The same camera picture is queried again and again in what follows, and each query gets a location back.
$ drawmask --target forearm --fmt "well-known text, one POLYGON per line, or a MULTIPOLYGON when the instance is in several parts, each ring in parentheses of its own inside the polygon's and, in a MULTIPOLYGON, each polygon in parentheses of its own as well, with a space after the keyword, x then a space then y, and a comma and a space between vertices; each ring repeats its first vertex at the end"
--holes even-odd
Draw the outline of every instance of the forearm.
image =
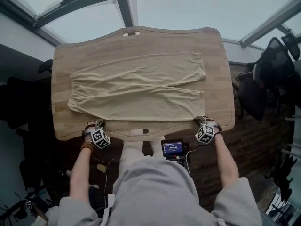
POLYGON ((235 183, 235 181, 239 178, 238 168, 223 140, 223 137, 220 134, 217 134, 214 140, 222 186, 227 187, 235 183))
POLYGON ((83 148, 73 166, 70 178, 70 197, 89 203, 89 172, 91 150, 83 148))

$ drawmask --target beige pants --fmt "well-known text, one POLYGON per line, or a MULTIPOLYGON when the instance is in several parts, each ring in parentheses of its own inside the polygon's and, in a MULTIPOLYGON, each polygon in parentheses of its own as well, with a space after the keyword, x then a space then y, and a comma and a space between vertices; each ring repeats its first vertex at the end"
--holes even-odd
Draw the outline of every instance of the beige pants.
MULTIPOLYGON (((164 137, 160 137, 156 140, 150 141, 150 145, 154 152, 152 157, 162 158, 163 151, 161 146, 161 140, 165 140, 164 137)), ((128 142, 125 141, 122 149, 122 154, 119 164, 119 176, 125 172, 125 170, 134 162, 143 159, 145 156, 142 153, 142 141, 128 142)))
POLYGON ((71 110, 116 121, 189 121, 204 115, 203 92, 175 86, 205 79, 200 53, 137 56, 71 75, 71 110))

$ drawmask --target table top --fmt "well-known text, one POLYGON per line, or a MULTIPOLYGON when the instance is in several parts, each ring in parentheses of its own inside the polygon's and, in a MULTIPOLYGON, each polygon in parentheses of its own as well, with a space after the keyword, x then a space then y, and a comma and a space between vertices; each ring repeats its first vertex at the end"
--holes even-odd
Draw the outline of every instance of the table top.
MULTIPOLYGON (((177 52, 200 52, 206 73, 205 80, 177 87, 204 91, 205 115, 218 122, 222 130, 232 129, 235 121, 232 81, 219 32, 213 28, 163 30, 139 26, 119 29, 82 43, 63 44, 55 49, 51 93, 56 138, 79 137, 86 123, 96 119, 67 106, 73 72, 128 57, 177 52)), ((107 121, 105 131, 108 136, 125 141, 148 141, 193 128, 196 126, 192 121, 107 121), (132 129, 147 130, 143 135, 134 136, 130 132, 132 129)))

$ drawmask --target gray shirt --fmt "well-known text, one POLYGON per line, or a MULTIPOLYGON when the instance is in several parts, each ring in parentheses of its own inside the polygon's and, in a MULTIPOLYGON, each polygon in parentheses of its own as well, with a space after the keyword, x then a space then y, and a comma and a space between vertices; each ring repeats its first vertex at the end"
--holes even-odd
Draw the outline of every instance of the gray shirt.
MULTIPOLYGON (((181 165, 146 157, 135 162, 113 186, 109 226, 261 226, 247 178, 222 189, 209 213, 199 205, 192 178, 181 165)), ((57 225, 98 226, 102 219, 86 203, 62 198, 57 225)))

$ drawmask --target white pants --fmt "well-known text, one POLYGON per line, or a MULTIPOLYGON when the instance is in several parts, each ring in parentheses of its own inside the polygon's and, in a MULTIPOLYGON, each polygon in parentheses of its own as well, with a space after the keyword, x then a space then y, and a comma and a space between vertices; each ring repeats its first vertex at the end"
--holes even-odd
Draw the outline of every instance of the white pants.
MULTIPOLYGON (((164 137, 160 137, 156 140, 150 141, 151 148, 154 152, 153 157, 164 158, 161 146, 161 140, 165 140, 164 137)), ((119 176, 124 173, 128 166, 132 165, 135 161, 143 159, 145 156, 142 153, 142 141, 128 142, 125 141, 122 149, 122 154, 119 164, 119 176)))

